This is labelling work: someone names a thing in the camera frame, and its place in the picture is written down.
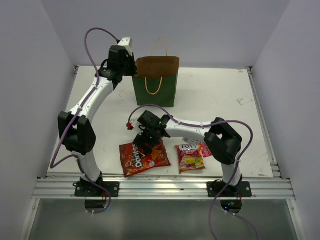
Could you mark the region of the red Doritos bag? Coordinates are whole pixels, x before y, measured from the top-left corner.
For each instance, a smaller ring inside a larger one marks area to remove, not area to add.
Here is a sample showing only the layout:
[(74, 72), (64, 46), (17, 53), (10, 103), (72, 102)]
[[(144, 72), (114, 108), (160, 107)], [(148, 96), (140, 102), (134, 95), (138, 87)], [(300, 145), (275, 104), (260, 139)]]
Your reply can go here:
[(162, 140), (160, 140), (159, 143), (153, 147), (152, 152), (148, 154), (134, 143), (120, 145), (119, 153), (125, 178), (154, 168), (171, 166)]

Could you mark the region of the green paper bag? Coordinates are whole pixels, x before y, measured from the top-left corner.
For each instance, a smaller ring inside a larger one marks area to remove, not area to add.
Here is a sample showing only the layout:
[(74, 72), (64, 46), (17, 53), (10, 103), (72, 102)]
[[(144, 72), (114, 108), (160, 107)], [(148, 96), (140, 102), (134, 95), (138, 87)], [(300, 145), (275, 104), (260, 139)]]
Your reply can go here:
[[(164, 55), (156, 55), (158, 41), (164, 42)], [(136, 60), (137, 74), (132, 77), (136, 104), (154, 104), (172, 108), (175, 105), (180, 58), (168, 55), (168, 42), (159, 37), (151, 55)]]

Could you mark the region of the Fox's fruits candy bag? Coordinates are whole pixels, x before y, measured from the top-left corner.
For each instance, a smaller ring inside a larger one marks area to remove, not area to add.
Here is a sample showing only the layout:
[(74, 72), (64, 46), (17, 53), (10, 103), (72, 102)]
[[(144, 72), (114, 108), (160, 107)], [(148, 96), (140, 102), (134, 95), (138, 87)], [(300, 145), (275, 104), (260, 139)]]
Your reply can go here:
[(175, 146), (178, 156), (179, 173), (204, 170), (204, 158), (200, 145), (181, 144)]

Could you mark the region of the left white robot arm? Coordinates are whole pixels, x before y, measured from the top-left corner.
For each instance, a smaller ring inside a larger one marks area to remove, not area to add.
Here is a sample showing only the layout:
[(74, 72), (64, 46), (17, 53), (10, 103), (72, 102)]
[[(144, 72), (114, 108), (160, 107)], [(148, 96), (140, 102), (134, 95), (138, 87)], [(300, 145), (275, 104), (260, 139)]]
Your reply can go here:
[(99, 196), (104, 190), (104, 184), (99, 181), (102, 172), (93, 153), (97, 138), (92, 121), (102, 103), (123, 78), (132, 77), (136, 73), (131, 39), (125, 37), (110, 47), (108, 59), (97, 70), (93, 83), (82, 99), (70, 111), (62, 111), (58, 115), (58, 146), (65, 146), (76, 159), (81, 178), (88, 182), (86, 190), (92, 196)]

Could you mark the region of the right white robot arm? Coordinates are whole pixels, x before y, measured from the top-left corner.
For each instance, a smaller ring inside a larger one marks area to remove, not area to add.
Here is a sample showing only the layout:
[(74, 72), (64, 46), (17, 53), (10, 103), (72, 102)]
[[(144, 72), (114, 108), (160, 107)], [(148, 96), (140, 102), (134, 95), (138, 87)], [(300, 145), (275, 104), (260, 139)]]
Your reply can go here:
[(165, 114), (161, 118), (146, 110), (129, 121), (131, 128), (137, 132), (133, 143), (145, 153), (163, 138), (182, 138), (204, 142), (213, 158), (221, 163), (223, 192), (235, 196), (241, 190), (242, 174), (236, 162), (243, 138), (224, 119), (217, 117), (213, 122), (195, 122), (174, 119)]

